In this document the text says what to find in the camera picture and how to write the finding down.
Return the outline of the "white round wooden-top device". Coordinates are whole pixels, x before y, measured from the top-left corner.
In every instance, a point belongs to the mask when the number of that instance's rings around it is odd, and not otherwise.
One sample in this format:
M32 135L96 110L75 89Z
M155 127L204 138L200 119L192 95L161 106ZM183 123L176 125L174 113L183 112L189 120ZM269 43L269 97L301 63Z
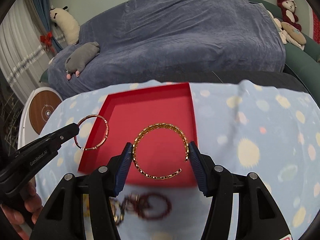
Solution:
M49 87L33 90L23 108L17 148L36 140L47 121L62 102L58 92Z

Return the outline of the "red jewelry tray box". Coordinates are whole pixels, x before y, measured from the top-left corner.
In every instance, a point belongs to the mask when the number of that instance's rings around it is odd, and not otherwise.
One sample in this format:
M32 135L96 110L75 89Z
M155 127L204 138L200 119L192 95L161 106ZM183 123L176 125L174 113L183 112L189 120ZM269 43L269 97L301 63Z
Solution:
M195 187L187 144L197 142L191 88L188 83L113 93L99 115L109 124L106 142L82 154L78 171L89 174L121 154L129 142L134 161L126 183L140 186ZM99 141L104 126L96 119L86 142Z

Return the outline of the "gold watch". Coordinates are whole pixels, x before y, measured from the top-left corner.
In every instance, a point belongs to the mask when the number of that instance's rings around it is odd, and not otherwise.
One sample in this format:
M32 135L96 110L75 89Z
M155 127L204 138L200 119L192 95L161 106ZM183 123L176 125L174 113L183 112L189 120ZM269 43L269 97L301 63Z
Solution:
M139 194L136 192L125 196L122 201L112 197L109 198L109 201L116 226L120 226L127 213L138 214Z

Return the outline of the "blue curtain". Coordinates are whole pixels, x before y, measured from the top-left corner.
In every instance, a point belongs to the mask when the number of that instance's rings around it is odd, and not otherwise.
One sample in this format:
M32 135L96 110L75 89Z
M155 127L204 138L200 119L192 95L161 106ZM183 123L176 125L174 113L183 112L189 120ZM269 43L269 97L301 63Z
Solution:
M32 0L32 2L40 21L41 35L47 36L49 33L52 34L49 0Z

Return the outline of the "grey plush toy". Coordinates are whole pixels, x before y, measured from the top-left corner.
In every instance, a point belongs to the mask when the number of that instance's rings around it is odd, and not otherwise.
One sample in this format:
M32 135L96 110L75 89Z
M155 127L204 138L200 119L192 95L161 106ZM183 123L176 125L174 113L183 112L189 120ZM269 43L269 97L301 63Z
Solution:
M87 42L76 49L65 61L67 80L70 80L73 74L79 77L86 65L99 53L100 46L98 42Z

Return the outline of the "rose gold thin bangle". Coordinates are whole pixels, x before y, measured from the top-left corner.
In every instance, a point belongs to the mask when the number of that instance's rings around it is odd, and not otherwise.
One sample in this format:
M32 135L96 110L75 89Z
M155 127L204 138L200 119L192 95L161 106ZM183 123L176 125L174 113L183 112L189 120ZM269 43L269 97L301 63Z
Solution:
M109 124L108 124L108 121L106 120L105 117L99 115L99 114L90 114L90 115L87 115L85 117L83 117L78 123L77 123L77 126L78 128L80 128L80 126L85 123L87 120L89 119L99 119L102 123L102 125L104 126L104 129L102 130L102 133L101 135L98 136L99 138L99 141L97 141L97 143L95 145L92 145L92 146L81 146L78 142L78 136L75 135L73 137L73 140L74 140L74 143L76 145L76 147L80 150L83 150L84 152L85 151L94 151L94 150L97 150L99 147L101 147L105 142L106 140L108 139L108 135L109 135L109 131L110 131L110 128L109 128Z

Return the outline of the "red monkey plush toy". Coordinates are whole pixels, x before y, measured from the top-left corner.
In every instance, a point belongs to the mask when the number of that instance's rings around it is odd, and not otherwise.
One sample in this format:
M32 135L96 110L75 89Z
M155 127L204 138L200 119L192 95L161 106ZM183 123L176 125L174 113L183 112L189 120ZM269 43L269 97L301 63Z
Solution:
M302 26L298 23L298 16L295 14L297 7L295 0L277 0L277 6L281 9L283 21L302 31Z

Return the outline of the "red bow curtain tie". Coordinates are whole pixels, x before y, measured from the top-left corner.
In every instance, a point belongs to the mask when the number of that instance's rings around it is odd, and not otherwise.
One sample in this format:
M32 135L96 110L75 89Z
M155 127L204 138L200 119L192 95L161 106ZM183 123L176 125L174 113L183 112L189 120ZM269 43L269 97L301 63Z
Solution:
M53 38L52 32L49 31L46 35L40 36L40 42L44 44L46 51L50 51L54 54L55 50L53 47L52 38Z

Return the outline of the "white sheer curtain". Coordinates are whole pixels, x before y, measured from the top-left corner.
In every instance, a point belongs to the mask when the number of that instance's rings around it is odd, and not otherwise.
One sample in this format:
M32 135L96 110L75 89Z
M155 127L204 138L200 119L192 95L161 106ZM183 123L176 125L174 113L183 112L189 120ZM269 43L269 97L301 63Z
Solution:
M16 0L1 23L1 71L23 104L41 87L41 75L52 58L40 36L26 1Z

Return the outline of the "green sofa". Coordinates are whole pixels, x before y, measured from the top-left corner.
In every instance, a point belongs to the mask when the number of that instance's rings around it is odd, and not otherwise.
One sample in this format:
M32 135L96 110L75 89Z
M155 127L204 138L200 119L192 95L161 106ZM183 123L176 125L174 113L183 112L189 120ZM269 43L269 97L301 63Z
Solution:
M304 35L306 45L303 50L287 43L286 61L282 72L297 78L308 90L319 93L319 44Z

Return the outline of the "beige cookie plush cushion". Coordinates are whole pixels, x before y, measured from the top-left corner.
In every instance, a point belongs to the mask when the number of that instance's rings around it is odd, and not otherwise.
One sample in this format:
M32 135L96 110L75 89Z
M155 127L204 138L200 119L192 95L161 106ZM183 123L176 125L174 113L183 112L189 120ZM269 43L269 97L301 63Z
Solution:
M287 22L281 22L281 26L300 45L306 44L306 38L297 28Z

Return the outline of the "blue grey bed blanket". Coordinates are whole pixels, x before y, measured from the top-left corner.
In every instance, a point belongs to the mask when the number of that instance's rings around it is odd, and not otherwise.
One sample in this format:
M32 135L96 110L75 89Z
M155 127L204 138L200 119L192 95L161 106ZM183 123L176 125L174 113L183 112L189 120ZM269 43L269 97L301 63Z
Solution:
M67 80L65 61L80 46L100 53ZM63 98L164 75L231 70L281 72L286 52L268 11L249 0L129 0L85 22L79 42L48 67Z

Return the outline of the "white alpaca plush toy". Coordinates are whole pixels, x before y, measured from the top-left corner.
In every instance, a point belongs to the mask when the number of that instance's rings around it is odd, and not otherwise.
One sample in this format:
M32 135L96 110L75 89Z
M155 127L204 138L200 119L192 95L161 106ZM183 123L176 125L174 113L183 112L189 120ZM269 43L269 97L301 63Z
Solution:
M68 7L51 8L49 13L51 21L63 32L67 44L76 44L79 41L80 25L68 12Z

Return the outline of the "light blue patterned cloth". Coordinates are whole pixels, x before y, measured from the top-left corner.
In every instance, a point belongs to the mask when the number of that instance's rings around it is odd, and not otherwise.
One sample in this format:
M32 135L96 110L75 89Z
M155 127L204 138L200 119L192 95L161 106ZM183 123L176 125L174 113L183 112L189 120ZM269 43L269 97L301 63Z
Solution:
M55 110L41 136L97 114L109 94L161 85L152 80L73 96ZM277 202L292 238L299 239L319 211L319 107L313 98L250 81L191 83L190 88L201 153L232 173L256 172ZM36 175L43 203L66 173L80 175L81 157L82 150L70 140ZM197 185L157 189L172 201L171 214L154 222L127 214L119 226L121 239L200 239L211 199Z

